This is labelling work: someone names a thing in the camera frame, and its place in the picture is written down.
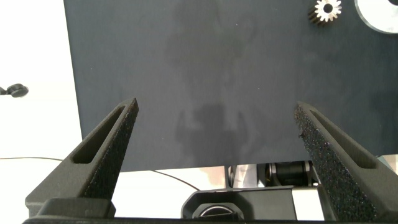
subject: black cable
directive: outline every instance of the black cable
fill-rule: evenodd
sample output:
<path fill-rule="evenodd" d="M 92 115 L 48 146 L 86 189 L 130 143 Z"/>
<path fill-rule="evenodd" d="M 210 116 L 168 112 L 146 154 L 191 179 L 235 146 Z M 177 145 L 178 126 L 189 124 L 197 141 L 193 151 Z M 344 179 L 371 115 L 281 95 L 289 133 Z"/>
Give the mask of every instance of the black cable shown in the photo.
<path fill-rule="evenodd" d="M 54 158 L 47 158 L 47 157 L 12 157 L 12 158 L 0 158 L 0 160 L 1 160 L 1 159 L 50 159 L 50 160 L 54 160 L 54 161 L 62 161 L 62 159 L 54 159 Z M 188 186 L 190 186 L 191 188 L 193 188 L 193 189 L 195 189 L 195 190 L 199 190 L 199 189 L 198 189 L 197 187 L 195 187 L 194 185 L 192 185 L 192 184 L 190 184 L 190 183 L 188 183 L 188 182 L 186 182 L 186 181 L 184 181 L 184 180 L 182 180 L 182 179 L 178 179 L 178 178 L 176 178 L 176 177 L 174 177 L 174 176 L 172 176 L 172 175 L 168 175 L 168 174 L 165 174 L 165 173 L 156 171 L 156 170 L 152 170 L 152 172 L 155 172 L 155 173 L 158 173 L 158 174 L 162 174 L 162 175 L 165 175 L 165 176 L 167 176 L 167 177 L 171 177 L 171 178 L 173 178 L 173 179 L 175 179 L 175 180 L 178 180 L 178 181 L 180 181 L 180 182 L 183 182 L 184 184 L 187 184 Z"/>
<path fill-rule="evenodd" d="M 176 178 L 176 177 L 174 177 L 174 176 L 172 176 L 172 175 L 168 175 L 168 174 L 165 174 L 165 173 L 156 171 L 156 170 L 152 170 L 152 172 L 155 172 L 155 173 L 158 173 L 158 174 L 162 174 L 162 175 L 165 175 L 165 176 L 167 176 L 167 177 L 171 177 L 171 178 L 173 178 L 173 179 L 175 179 L 175 180 L 178 180 L 178 181 L 180 181 L 180 182 L 183 182 L 184 184 L 189 185 L 191 188 L 193 188 L 193 189 L 195 189 L 195 190 L 199 190 L 199 189 L 198 189 L 197 187 L 195 187 L 194 185 L 192 185 L 192 184 L 190 184 L 190 183 L 188 183 L 188 182 L 186 182 L 186 181 L 184 181 L 184 180 L 182 180 L 182 179 L 178 179 L 178 178 Z"/>
<path fill-rule="evenodd" d="M 0 158 L 1 159 L 50 159 L 55 161 L 63 161 L 62 159 L 54 159 L 54 158 L 47 158 L 47 157 L 12 157 L 12 158 Z"/>

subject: dark gray panel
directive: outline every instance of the dark gray panel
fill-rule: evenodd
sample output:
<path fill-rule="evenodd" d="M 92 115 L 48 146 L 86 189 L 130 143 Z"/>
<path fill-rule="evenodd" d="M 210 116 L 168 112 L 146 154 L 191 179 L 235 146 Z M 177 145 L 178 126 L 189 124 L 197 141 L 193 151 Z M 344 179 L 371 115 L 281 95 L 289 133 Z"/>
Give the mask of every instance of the dark gray panel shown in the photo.
<path fill-rule="evenodd" d="M 124 171 L 298 161 L 301 100 L 373 154 L 398 153 L 398 36 L 354 1 L 317 28 L 314 2 L 65 1 L 83 137 L 136 97 Z"/>

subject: black knob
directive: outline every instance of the black knob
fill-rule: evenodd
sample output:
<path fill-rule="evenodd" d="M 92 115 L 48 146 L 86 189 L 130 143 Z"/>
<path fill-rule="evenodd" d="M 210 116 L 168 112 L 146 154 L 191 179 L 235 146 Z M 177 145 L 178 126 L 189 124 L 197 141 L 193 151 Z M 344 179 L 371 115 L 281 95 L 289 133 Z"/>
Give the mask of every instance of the black knob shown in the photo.
<path fill-rule="evenodd" d="M 28 88 L 22 84 L 14 84 L 7 88 L 7 94 L 12 97 L 22 97 L 29 92 Z"/>

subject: gear teeth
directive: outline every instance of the gear teeth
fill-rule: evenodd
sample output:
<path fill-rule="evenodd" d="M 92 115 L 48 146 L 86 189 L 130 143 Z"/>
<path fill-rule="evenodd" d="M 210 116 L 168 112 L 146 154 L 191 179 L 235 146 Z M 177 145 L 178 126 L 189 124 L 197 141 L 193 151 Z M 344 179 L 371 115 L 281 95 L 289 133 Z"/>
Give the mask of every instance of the gear teeth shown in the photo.
<path fill-rule="evenodd" d="M 328 4 L 331 6 L 331 11 L 325 12 L 324 7 Z M 317 4 L 308 12 L 308 19 L 317 26 L 324 26 L 326 23 L 337 19 L 338 14 L 341 14 L 340 4 L 341 1 L 337 0 L 317 1 Z"/>

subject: metal gear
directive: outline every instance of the metal gear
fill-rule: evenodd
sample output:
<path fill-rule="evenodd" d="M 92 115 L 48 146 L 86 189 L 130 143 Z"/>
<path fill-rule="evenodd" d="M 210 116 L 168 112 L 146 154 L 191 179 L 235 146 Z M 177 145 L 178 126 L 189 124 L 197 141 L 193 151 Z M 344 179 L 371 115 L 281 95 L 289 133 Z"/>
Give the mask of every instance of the metal gear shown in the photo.
<path fill-rule="evenodd" d="M 337 15 L 341 14 L 341 1 L 337 0 L 320 0 L 317 5 L 310 10 L 308 18 L 317 25 L 324 25 L 328 21 L 337 19 Z"/>

